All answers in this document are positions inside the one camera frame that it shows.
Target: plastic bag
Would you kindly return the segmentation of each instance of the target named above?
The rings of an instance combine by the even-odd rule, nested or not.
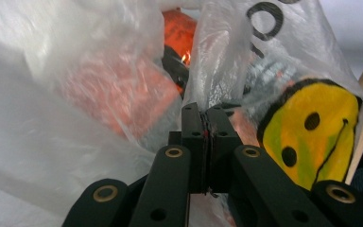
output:
[[[156,0],[161,11],[168,11],[176,8],[199,9],[201,0]]]
[[[0,42],[33,78],[151,151],[175,130],[181,100],[155,62],[164,18],[152,1],[0,1]]]
[[[240,98],[250,59],[251,24],[238,1],[206,1],[194,37],[183,103],[201,110]]]
[[[0,46],[0,226],[60,226],[91,183],[132,183],[154,155],[31,81],[21,53]]]
[[[230,63],[240,66],[238,70],[247,76],[231,73],[221,77],[223,80],[212,79],[218,69],[225,72],[218,67],[223,55],[208,48],[198,49],[194,55],[195,48],[210,44],[205,40],[210,36],[198,38],[193,47],[191,84],[187,85],[193,88],[190,96],[202,109],[221,102],[226,109],[232,107],[231,122],[244,143],[264,147],[298,185],[311,189],[321,180],[344,181],[361,129],[363,92],[337,47],[320,4],[246,1],[233,15],[239,18],[234,21],[250,19],[253,26],[253,36],[247,38],[252,41],[253,54],[244,59],[250,67],[242,61]],[[199,26],[197,34],[205,29],[211,27]],[[207,56],[219,58],[199,67],[206,75],[194,71]],[[208,90],[209,94],[197,92]]]

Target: smiley face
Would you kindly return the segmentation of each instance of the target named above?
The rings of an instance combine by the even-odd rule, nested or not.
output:
[[[269,108],[258,127],[258,141],[301,187],[310,190],[318,181],[343,181],[360,103],[331,80],[303,80]]]

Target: black dot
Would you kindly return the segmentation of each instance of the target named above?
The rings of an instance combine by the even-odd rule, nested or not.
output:
[[[307,118],[305,119],[304,126],[308,131],[312,131],[316,129],[319,124],[320,124],[320,114],[314,112],[307,116]]]
[[[285,147],[282,150],[282,159],[286,166],[293,167],[297,163],[297,152],[294,148]]]

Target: gold screw hole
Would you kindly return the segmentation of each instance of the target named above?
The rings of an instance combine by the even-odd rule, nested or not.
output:
[[[93,198],[97,202],[111,201],[117,196],[117,187],[113,185],[105,185],[99,187],[93,194]]]
[[[348,190],[344,189],[341,186],[330,184],[326,187],[326,192],[330,197],[332,197],[336,201],[340,201],[343,203],[355,202],[355,196],[353,195],[353,193],[349,192]]]

